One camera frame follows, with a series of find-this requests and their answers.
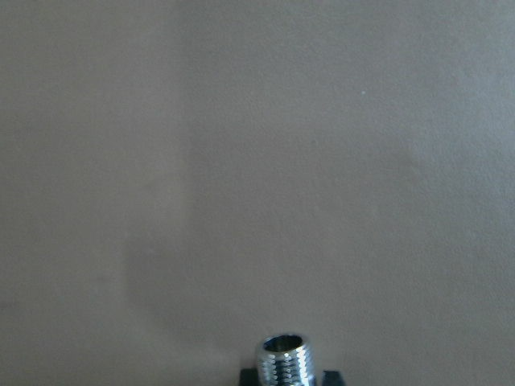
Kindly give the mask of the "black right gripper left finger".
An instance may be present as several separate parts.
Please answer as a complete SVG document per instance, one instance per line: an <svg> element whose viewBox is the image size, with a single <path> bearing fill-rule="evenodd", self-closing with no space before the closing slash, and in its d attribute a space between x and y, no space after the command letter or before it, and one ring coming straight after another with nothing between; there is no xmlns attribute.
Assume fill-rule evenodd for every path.
<svg viewBox="0 0 515 386"><path fill-rule="evenodd" d="M257 369L241 369L239 373L239 386L259 386Z"/></svg>

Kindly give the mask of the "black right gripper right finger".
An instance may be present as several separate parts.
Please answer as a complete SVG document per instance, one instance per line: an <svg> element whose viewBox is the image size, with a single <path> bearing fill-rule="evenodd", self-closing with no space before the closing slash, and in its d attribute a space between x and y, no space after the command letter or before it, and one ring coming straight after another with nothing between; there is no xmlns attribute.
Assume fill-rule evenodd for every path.
<svg viewBox="0 0 515 386"><path fill-rule="evenodd" d="M324 370L322 386L346 386L346 383L340 371Z"/></svg>

